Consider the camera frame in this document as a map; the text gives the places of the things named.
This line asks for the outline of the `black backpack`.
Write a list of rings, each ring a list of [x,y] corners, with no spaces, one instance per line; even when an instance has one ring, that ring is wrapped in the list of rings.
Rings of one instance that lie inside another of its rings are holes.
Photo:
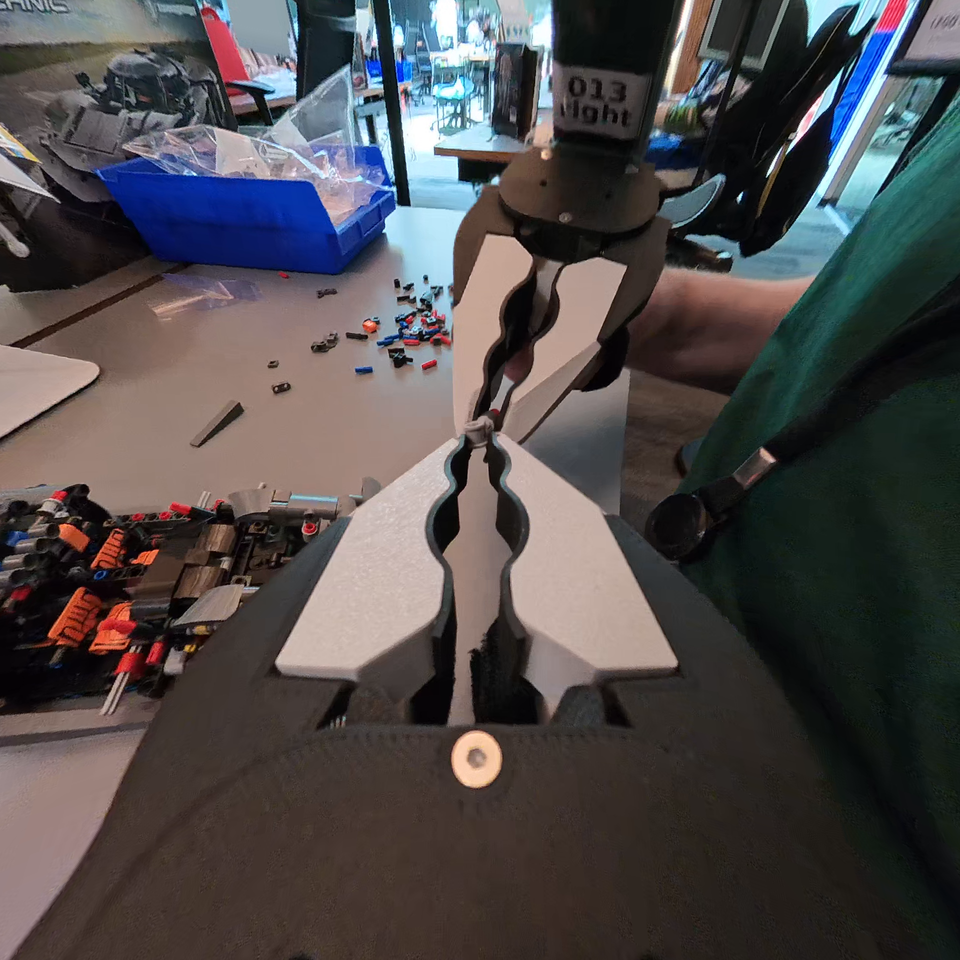
[[[705,165],[725,184],[691,234],[734,242],[750,258],[792,228],[827,173],[834,114],[873,25],[854,30],[857,17],[858,4],[835,8],[789,72],[776,77],[768,61],[727,107]]]

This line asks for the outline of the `crumpled clear plastic bags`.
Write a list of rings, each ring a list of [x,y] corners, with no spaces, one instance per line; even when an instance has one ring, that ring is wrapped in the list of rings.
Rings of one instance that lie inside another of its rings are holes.
[[[169,174],[309,184],[335,227],[378,192],[391,190],[381,160],[365,159],[361,148],[349,66],[252,135],[195,125],[144,134],[125,145]]]

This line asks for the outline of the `grey wedge lego piece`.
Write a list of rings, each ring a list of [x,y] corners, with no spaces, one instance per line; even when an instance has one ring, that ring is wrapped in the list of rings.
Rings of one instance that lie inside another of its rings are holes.
[[[227,402],[198,430],[195,436],[190,439],[189,446],[193,449],[203,447],[223,429],[236,422],[244,413],[245,409],[242,402],[237,400]]]

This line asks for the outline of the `flat clear plastic bag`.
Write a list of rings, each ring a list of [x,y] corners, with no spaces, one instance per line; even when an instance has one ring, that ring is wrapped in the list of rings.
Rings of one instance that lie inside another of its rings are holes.
[[[262,293],[255,281],[167,272],[161,275],[149,308],[155,317],[169,320],[180,314],[255,304],[261,300]]]

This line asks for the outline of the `partly built lego model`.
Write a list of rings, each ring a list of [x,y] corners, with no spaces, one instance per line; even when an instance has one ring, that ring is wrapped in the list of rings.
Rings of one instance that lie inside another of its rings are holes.
[[[333,522],[348,496],[257,488],[110,512],[85,484],[1,494],[2,715],[160,698],[218,629]]]

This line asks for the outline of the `black upright box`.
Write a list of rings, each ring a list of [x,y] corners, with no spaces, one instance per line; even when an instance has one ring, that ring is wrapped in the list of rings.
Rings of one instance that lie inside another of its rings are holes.
[[[536,125],[543,56],[541,47],[497,44],[489,114],[496,135],[524,140]]]

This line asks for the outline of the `pile of lego pieces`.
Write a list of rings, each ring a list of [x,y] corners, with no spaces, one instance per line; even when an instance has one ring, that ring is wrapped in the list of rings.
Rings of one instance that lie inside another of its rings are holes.
[[[277,395],[431,375],[450,351],[451,319],[441,288],[404,275],[283,271],[257,304],[251,363]]]

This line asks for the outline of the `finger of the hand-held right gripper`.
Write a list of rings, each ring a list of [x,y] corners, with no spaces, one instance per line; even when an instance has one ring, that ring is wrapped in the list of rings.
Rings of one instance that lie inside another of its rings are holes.
[[[541,398],[534,382],[529,316],[508,319],[514,295],[536,289],[534,258],[514,237],[487,234],[454,307],[452,403],[455,429],[490,413],[493,383],[506,373],[510,390],[495,409],[501,429],[538,429]],[[520,335],[528,335],[524,341]]]
[[[503,369],[493,408],[497,431],[522,444],[571,393],[601,352],[601,331],[627,273],[606,258],[591,258],[558,271],[547,305],[551,324],[530,334]]]

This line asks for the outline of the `wooden background table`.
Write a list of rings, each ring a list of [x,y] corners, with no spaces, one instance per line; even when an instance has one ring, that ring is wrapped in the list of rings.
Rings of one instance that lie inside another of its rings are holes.
[[[499,176],[516,155],[547,146],[552,137],[553,122],[546,116],[522,139],[496,133],[489,124],[478,124],[439,139],[433,153],[457,163],[458,182],[486,185]]]

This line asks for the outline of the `black vertical pole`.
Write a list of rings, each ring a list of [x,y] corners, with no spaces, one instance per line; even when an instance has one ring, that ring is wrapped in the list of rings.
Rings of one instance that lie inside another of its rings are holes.
[[[383,102],[386,108],[392,161],[392,181],[397,203],[411,206],[406,152],[403,140],[402,103],[397,60],[394,46],[394,23],[389,1],[371,1],[377,37],[378,56],[381,63]]]

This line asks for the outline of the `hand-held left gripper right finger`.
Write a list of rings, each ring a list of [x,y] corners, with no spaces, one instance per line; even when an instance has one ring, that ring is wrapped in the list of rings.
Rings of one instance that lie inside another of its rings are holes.
[[[677,675],[604,510],[502,434],[486,463],[510,549],[486,635],[486,721],[536,722],[570,690]]]

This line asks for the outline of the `blue plastic bin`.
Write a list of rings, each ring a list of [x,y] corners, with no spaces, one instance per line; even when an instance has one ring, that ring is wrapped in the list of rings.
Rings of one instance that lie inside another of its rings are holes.
[[[338,275],[397,208],[390,180],[336,225],[301,181],[170,174],[147,158],[97,175],[156,258],[201,265]]]

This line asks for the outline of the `person in green shirt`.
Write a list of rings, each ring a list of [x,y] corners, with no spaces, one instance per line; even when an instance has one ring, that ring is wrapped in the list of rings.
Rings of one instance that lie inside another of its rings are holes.
[[[767,450],[681,568],[809,716],[857,844],[958,958],[958,102],[779,324],[684,498]]]

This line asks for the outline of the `lego set cardboard box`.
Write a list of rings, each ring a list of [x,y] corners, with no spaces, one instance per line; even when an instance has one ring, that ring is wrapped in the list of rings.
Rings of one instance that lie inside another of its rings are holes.
[[[101,177],[137,138],[235,128],[193,1],[3,1],[2,286],[82,286],[150,255]]]

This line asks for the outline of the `red chair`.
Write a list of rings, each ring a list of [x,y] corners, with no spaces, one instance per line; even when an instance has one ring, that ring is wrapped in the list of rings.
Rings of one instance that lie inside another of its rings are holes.
[[[251,99],[262,123],[274,125],[274,117],[268,99],[275,94],[269,83],[253,79],[239,53],[231,27],[209,2],[198,2],[201,22],[212,48],[220,71],[222,84],[227,92],[235,92]]]

